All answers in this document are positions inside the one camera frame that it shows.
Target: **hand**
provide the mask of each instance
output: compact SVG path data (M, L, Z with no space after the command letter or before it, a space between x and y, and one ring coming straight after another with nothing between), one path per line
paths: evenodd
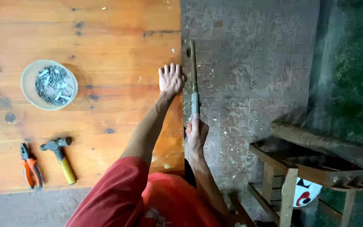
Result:
M176 96L183 91L184 78L180 71L180 65L164 65L159 71L159 89L161 92Z
M208 135L208 125L200 120L199 114L194 114L193 120L187 123L187 146L189 152L196 156L203 156L204 143Z

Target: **person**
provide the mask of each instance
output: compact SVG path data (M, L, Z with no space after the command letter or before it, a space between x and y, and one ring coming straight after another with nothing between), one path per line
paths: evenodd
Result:
M180 65L159 69L160 95L136 127L120 158L104 173L69 219L67 227L233 226L223 196L204 159L208 125L195 114L187 125L187 148L196 188L177 175L149 167L166 112L182 92Z

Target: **pliers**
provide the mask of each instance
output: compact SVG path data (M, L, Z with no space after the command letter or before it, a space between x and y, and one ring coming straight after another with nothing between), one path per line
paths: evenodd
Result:
M36 167L36 158L29 151L25 143L21 144L21 156L23 177L28 184L29 189L41 189L43 187L42 176Z

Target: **red shirt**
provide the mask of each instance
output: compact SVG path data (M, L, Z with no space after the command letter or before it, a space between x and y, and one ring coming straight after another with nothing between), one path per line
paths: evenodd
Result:
M117 160L66 226L221 226L183 178L148 173L148 165L138 157Z

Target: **white bowl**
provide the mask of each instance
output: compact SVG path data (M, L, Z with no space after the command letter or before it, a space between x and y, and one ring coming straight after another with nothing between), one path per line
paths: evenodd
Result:
M69 85L71 85L74 88L73 93L71 95L71 99L64 105L58 106L51 103L47 103L44 99L42 99L38 95L36 91L35 82L36 82L36 77L39 74L39 71L42 70L44 67L48 67L51 65L64 68L67 71L67 74L70 75L71 81L73 82L73 84L69 83ZM42 110L59 110L66 107L69 103L71 103L75 99L75 96L77 96L78 93L78 82L74 74L62 64L59 64L58 62L53 60L37 60L35 62L30 63L23 70L21 76L21 88L23 94L31 104L37 106Z

